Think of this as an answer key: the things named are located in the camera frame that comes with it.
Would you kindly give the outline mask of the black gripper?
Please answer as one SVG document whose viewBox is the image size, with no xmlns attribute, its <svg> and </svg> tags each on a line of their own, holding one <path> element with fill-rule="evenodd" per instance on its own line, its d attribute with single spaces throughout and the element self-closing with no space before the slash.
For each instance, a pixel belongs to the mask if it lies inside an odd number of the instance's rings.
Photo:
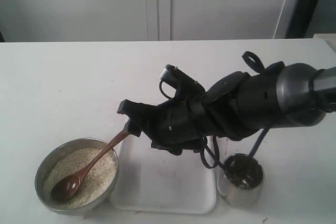
<svg viewBox="0 0 336 224">
<path fill-rule="evenodd" d="M 151 147 L 179 156 L 184 150 L 204 153 L 209 136 L 210 118 L 202 104 L 202 95 L 172 98 L 158 105 L 121 101 L 117 109 L 131 119 L 141 119 L 141 129 L 128 120 L 123 132 L 140 137 L 143 131 Z"/>
</svg>

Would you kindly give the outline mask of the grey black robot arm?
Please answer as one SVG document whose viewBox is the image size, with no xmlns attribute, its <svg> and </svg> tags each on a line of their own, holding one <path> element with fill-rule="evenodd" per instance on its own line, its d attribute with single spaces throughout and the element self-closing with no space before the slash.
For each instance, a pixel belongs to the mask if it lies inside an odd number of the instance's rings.
<svg viewBox="0 0 336 224">
<path fill-rule="evenodd" d="M 124 100 L 118 113 L 128 116 L 153 148 L 173 155 L 201 152 L 203 137 L 240 141 L 268 127 L 314 126 L 335 111 L 334 68 L 277 62 L 255 76 L 233 72 L 209 90 L 172 65 L 160 78 L 176 90 L 173 98 L 159 105 Z"/>
</svg>

